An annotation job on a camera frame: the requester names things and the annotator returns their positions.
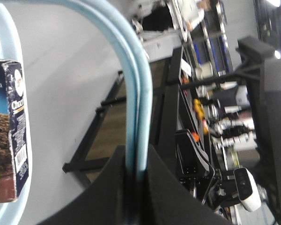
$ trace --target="person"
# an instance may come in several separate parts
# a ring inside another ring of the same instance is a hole
[[[177,5],[184,21],[185,29],[192,31],[204,18],[204,9],[197,8],[196,0],[177,0]],[[143,30],[164,31],[173,28],[173,15],[170,14],[170,4],[158,7],[139,22]]]

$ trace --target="curved tube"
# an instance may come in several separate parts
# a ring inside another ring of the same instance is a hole
[[[127,90],[126,174],[143,180],[152,107],[152,78],[143,48],[126,19],[106,0],[0,0],[51,3],[82,14],[109,40],[123,67]]]
[[[22,49],[20,38],[15,27],[15,23],[3,4],[0,4],[0,59],[12,59],[20,62],[23,67]],[[27,134],[30,134],[30,126],[28,119],[28,108],[25,107],[26,114],[26,129]],[[31,173],[32,173],[32,151],[30,136],[27,135],[27,150],[29,159],[29,177],[24,185],[21,195],[16,202],[13,203],[0,203],[0,224],[18,224],[30,190]]]

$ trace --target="white camera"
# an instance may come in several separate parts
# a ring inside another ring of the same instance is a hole
[[[261,200],[252,174],[246,168],[235,169],[233,173],[240,202],[249,212],[257,210]]]

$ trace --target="cardboard box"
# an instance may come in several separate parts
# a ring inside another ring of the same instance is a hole
[[[13,202],[28,178],[21,64],[0,60],[0,203]]]

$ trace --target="white wall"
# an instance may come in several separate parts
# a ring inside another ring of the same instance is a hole
[[[237,40],[248,35],[258,38],[257,22],[253,0],[222,0],[225,6],[225,26],[233,68],[241,63]]]
[[[107,40],[79,14],[59,6],[6,6],[22,43],[33,150],[30,195],[19,224],[34,225],[83,191],[62,166],[121,67]]]

